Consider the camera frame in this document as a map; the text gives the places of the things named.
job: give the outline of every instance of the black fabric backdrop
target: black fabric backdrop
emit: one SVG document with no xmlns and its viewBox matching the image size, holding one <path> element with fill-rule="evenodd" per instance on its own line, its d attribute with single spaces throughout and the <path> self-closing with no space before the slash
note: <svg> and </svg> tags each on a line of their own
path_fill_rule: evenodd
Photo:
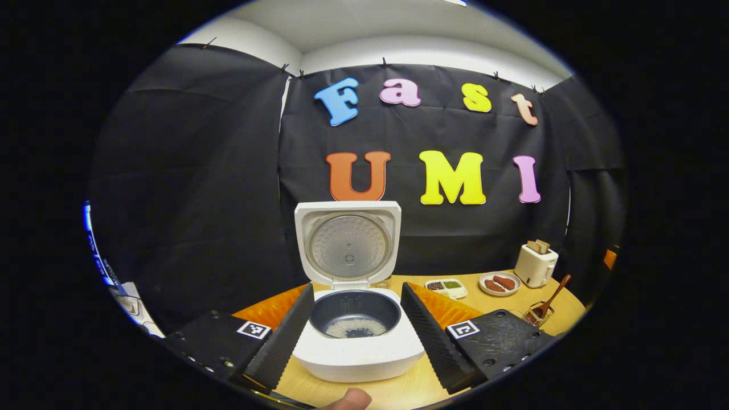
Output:
<svg viewBox="0 0 729 410">
<path fill-rule="evenodd" d="M 276 181 L 287 78 L 235 50 L 178 45 L 105 125 L 89 187 L 97 245 L 163 332 L 299 283 Z"/>
<path fill-rule="evenodd" d="M 354 88 L 359 114 L 339 126 L 329 124 L 325 105 L 314 99 L 321 89 L 347 77 Z M 405 78 L 418 85 L 417 107 L 391 105 L 379 98 L 383 82 Z M 463 103 L 464 83 L 488 91 L 490 112 L 469 111 Z M 522 93 L 539 118 L 525 123 L 511 96 Z M 419 159 L 425 150 L 443 152 L 455 169 L 465 152 L 483 156 L 480 165 L 483 205 L 424 205 L 426 167 Z M 402 207 L 402 231 L 395 274 L 447 275 L 513 268 L 519 247 L 541 239 L 560 252 L 564 240 L 569 181 L 559 135 L 551 131 L 543 96 L 529 88 L 473 71 L 439 66 L 358 66 L 321 71 L 294 78 L 281 119 L 279 177 L 281 208 L 291 259 L 305 280 L 296 247 L 293 211 L 299 202 L 333 201 L 330 165 L 334 152 L 353 152 L 352 187 L 370 185 L 370 164 L 364 155 L 386 151 L 386 190 L 383 201 Z M 512 158 L 534 157 L 539 203 L 519 201 L 521 180 Z"/>
<path fill-rule="evenodd" d="M 579 78 L 550 88 L 544 100 L 563 141 L 572 196 L 569 229 L 554 275 L 559 280 L 571 274 L 568 288 L 590 303 L 607 283 L 605 252 L 620 245 L 625 227 L 625 156 L 618 127 Z"/>
</svg>

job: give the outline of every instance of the wooden table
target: wooden table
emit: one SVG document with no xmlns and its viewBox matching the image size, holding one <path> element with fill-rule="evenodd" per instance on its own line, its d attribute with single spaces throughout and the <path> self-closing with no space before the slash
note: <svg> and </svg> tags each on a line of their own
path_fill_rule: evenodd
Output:
<svg viewBox="0 0 729 410">
<path fill-rule="evenodd" d="M 497 309 L 506 309 L 521 316 L 530 305 L 538 301 L 546 301 L 558 286 L 557 281 L 551 279 L 543 287 L 532 289 L 522 284 L 517 293 L 509 296 L 492 296 L 483 292 L 478 286 L 478 278 L 482 274 L 450 275 L 450 276 L 406 276 L 392 275 L 392 277 L 380 284 L 387 285 L 389 289 L 400 295 L 403 282 L 411 282 L 417 285 L 425 285 L 425 282 L 433 279 L 455 278 L 460 280 L 468 290 L 465 298 L 460 302 L 478 309 L 483 313 L 489 313 Z M 323 285 L 313 284 L 314 291 L 326 290 Z M 559 333 L 569 330 L 585 313 L 585 307 L 567 289 L 562 290 L 551 305 L 555 312 L 542 326 L 542 330 L 550 335 L 556 336 Z M 367 410 L 400 410 L 415 409 L 436 403 L 446 398 L 459 394 L 449 395 L 440 386 L 435 376 L 433 367 L 430 365 L 427 354 L 425 354 L 408 372 L 392 379 L 364 383 L 332 383 L 317 379 L 298 362 L 296 357 L 291 357 L 281 381 L 278 383 L 276 392 L 295 399 L 297 401 L 311 404 L 312 406 L 323 407 L 327 404 L 342 398 L 350 387 L 359 387 L 368 392 L 373 401 Z"/>
</svg>

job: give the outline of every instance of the wooden spatula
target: wooden spatula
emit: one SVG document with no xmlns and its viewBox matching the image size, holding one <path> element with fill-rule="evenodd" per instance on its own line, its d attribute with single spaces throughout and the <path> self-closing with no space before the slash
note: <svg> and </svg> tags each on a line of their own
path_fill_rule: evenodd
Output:
<svg viewBox="0 0 729 410">
<path fill-rule="evenodd" d="M 551 305 L 551 303 L 554 300 L 554 298 L 557 297 L 557 294 L 559 293 L 559 291 L 562 290 L 562 288 L 565 287 L 565 285 L 567 285 L 567 282 L 569 282 L 569 280 L 571 278 L 572 278 L 572 276 L 570 276 L 570 275 L 567 274 L 564 277 L 564 279 L 562 279 L 562 282 L 559 282 L 559 286 L 557 286 L 557 290 L 554 291 L 554 294 L 552 294 L 552 297 L 549 298 L 548 301 L 542 303 L 538 307 L 535 307 L 534 309 L 531 310 L 531 312 L 533 312 L 534 314 L 531 314 L 531 312 L 527 312 L 526 319 L 532 325 L 536 325 L 537 323 L 539 323 L 539 319 L 542 319 L 544 317 L 545 312 L 547 311 L 547 309 L 549 309 L 549 305 Z"/>
</svg>

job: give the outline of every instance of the plate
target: plate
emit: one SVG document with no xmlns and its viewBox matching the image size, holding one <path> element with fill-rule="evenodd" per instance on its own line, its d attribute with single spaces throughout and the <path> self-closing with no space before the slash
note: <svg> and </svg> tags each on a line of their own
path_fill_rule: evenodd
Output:
<svg viewBox="0 0 729 410">
<path fill-rule="evenodd" d="M 493 279 L 494 276 L 500 276 L 502 278 L 511 279 L 512 281 L 514 281 L 514 283 L 516 283 L 516 286 L 514 286 L 514 289 L 507 290 L 506 292 L 494 292 L 493 290 L 488 289 L 484 282 L 487 279 Z M 481 275 L 480 278 L 478 278 L 478 286 L 481 288 L 481 290 L 488 293 L 489 295 L 508 296 L 508 295 L 513 295 L 514 293 L 516 293 L 517 290 L 519 290 L 519 288 L 521 287 L 521 279 L 519 279 L 519 276 L 510 274 L 509 272 L 501 272 L 501 271 L 488 272 L 487 274 L 483 274 L 483 275 Z"/>
<path fill-rule="evenodd" d="M 459 281 L 458 279 L 452 279 L 452 278 L 451 279 L 429 280 L 428 282 L 425 282 L 425 288 L 427 289 L 428 285 L 430 285 L 431 283 L 435 283 L 435 282 L 440 282 L 440 284 L 443 286 L 443 289 L 441 289 L 441 290 L 429 289 L 429 290 L 432 290 L 433 292 L 436 292 L 436 293 L 440 293 L 441 295 L 448 296 L 449 298 L 451 298 L 453 300 L 462 299 L 462 298 L 465 298 L 466 295 L 468 295 L 468 290 L 466 289 L 465 286 L 463 286 L 463 282 Z M 443 282 L 455 282 L 461 286 L 452 287 L 449 289 L 449 288 L 445 287 L 445 284 Z"/>
</svg>

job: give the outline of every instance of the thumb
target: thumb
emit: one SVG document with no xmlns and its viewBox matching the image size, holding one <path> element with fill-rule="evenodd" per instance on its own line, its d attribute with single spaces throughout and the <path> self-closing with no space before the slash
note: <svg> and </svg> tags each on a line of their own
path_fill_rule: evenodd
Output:
<svg viewBox="0 0 729 410">
<path fill-rule="evenodd" d="M 365 410 L 372 403 L 372 398 L 364 390 L 352 387 L 344 393 L 344 397 L 317 410 Z"/>
</svg>

